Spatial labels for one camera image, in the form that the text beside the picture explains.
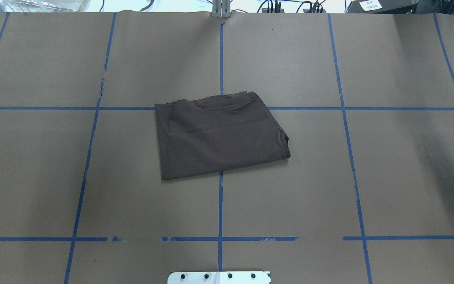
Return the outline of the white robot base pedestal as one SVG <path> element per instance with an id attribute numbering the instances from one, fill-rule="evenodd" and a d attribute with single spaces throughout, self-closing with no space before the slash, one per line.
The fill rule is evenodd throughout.
<path id="1" fill-rule="evenodd" d="M 168 284 L 270 284 L 272 278 L 266 271 L 211 271 L 175 272 Z"/>

